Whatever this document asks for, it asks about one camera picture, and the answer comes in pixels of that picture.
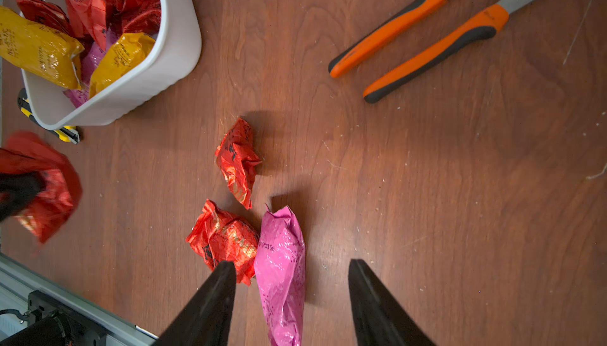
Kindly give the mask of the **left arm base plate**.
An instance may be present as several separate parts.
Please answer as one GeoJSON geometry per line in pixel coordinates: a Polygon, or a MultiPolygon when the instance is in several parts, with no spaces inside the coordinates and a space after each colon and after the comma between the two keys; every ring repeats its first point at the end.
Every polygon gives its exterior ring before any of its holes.
{"type": "Polygon", "coordinates": [[[27,299],[28,309],[2,309],[24,322],[23,330],[1,341],[2,345],[89,345],[107,344],[108,331],[102,325],[66,306],[50,295],[36,290],[27,299]]]}

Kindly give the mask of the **yellow tea bag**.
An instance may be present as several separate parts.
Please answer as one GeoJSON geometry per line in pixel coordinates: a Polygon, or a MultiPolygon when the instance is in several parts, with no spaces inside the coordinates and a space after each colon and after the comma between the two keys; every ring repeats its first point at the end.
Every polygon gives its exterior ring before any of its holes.
{"type": "Polygon", "coordinates": [[[89,84],[89,99],[141,64],[155,43],[155,39],[145,33],[123,34],[94,70],[89,84]]]}

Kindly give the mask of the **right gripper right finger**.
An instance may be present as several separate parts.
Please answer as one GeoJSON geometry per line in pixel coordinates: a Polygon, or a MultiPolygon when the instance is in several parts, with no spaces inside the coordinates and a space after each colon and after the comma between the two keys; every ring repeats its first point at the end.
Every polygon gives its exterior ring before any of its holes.
{"type": "Polygon", "coordinates": [[[350,261],[348,283],[357,344],[434,344],[364,260],[350,261]]]}

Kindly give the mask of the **orange tea bag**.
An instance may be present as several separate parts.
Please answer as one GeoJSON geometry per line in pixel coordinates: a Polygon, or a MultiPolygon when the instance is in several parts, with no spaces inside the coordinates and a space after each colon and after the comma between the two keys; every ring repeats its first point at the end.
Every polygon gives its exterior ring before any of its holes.
{"type": "Polygon", "coordinates": [[[79,89],[84,50],[77,39],[1,7],[1,57],[12,65],[62,88],[79,89]]]}

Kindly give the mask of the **red tea bag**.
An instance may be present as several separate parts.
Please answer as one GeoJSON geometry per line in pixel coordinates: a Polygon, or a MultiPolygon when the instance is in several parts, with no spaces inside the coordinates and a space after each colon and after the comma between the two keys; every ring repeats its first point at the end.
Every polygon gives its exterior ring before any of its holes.
{"type": "Polygon", "coordinates": [[[81,199],[80,178],[66,156],[31,132],[6,140],[1,148],[2,221],[16,219],[44,244],[81,199]]]}
{"type": "Polygon", "coordinates": [[[208,200],[186,242],[214,270],[221,262],[232,262],[236,282],[249,286],[255,276],[259,234],[241,216],[220,209],[208,200]]]}
{"type": "Polygon", "coordinates": [[[238,118],[224,135],[215,156],[216,164],[232,195],[246,210],[252,209],[256,167],[262,160],[254,150],[254,131],[251,125],[243,118],[238,118]]]}

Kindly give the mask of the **white storage box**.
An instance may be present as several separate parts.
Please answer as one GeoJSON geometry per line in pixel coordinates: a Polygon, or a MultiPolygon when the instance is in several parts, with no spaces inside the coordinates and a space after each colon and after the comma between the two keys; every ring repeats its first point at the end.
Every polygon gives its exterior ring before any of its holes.
{"type": "Polygon", "coordinates": [[[44,129],[106,126],[186,77],[198,64],[202,34],[192,0],[161,0],[161,25],[150,55],[79,108],[63,89],[30,72],[22,77],[36,121],[44,129]]]}

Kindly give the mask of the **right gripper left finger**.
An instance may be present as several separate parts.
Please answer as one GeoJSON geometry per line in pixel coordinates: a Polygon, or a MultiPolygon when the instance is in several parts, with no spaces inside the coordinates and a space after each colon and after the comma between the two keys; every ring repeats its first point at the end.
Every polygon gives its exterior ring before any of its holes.
{"type": "Polygon", "coordinates": [[[221,262],[155,344],[226,345],[235,294],[235,265],[221,262]]]}

